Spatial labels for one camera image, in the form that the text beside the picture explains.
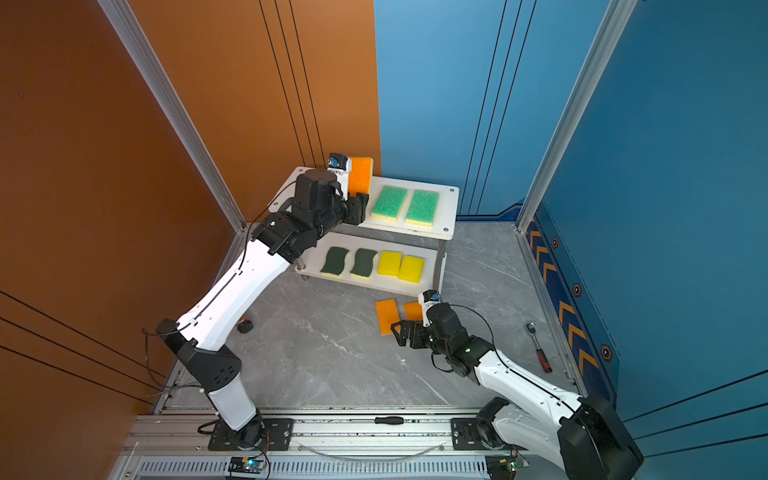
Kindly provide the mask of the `yellow sponge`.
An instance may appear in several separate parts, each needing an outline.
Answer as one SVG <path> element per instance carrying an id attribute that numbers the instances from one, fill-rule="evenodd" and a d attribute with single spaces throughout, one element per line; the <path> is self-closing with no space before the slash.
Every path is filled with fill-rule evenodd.
<path id="1" fill-rule="evenodd" d="M 402 253 L 382 251 L 379 258 L 377 273 L 381 276 L 397 277 L 402 262 Z"/>
<path id="2" fill-rule="evenodd" d="M 403 257 L 397 278 L 404 282 L 419 284 L 421 282 L 424 266 L 424 258 L 406 255 Z"/>

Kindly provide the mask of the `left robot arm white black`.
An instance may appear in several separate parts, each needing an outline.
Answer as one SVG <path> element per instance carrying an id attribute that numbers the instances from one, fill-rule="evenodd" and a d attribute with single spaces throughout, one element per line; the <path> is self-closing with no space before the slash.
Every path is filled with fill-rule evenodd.
<path id="1" fill-rule="evenodd" d="M 232 447 L 253 450 L 265 440 L 261 413 L 242 383 L 242 361 L 226 345 L 229 334 L 305 251 L 340 224 L 361 224 L 369 198 L 333 169 L 300 174 L 293 196 L 249 229 L 242 254 L 223 277 L 178 320 L 158 324 L 157 336 L 198 382 L 218 413 L 218 432 Z"/>

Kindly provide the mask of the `green wavy sponge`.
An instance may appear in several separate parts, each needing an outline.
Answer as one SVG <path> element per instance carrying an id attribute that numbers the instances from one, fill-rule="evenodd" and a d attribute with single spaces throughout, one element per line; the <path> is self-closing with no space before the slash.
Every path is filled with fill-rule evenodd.
<path id="1" fill-rule="evenodd" d="M 349 250 L 343 247 L 332 246 L 328 249 L 325 262 L 320 270 L 323 276 L 339 278 L 344 273 L 346 259 Z"/>
<path id="2" fill-rule="evenodd" d="M 378 252 L 376 250 L 359 248 L 355 252 L 354 264 L 350 275 L 354 278 L 369 279 L 373 273 L 374 260 Z"/>

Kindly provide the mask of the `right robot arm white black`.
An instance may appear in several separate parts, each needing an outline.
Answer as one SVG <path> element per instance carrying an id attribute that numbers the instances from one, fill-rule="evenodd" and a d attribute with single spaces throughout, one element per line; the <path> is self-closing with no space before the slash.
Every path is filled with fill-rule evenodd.
<path id="1" fill-rule="evenodd" d="M 477 415 L 491 448 L 514 445 L 559 467 L 570 479 L 632 479 L 644 456 L 613 405 L 598 393 L 581 396 L 509 359 L 492 339 L 471 335 L 454 305 L 428 292 L 419 320 L 390 330 L 401 347 L 441 355 L 447 372 L 495 392 Z"/>

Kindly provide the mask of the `light green sponge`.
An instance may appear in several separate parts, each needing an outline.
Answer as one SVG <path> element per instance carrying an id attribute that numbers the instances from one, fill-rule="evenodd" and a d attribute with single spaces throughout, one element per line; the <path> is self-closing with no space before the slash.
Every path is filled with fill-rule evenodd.
<path id="1" fill-rule="evenodd" d="M 396 222 L 407 196 L 408 190 L 406 188 L 384 186 L 371 210 L 371 217 L 377 220 Z"/>
<path id="2" fill-rule="evenodd" d="M 415 190 L 409 205 L 405 222 L 431 228 L 439 204 L 440 194 L 434 191 Z"/>

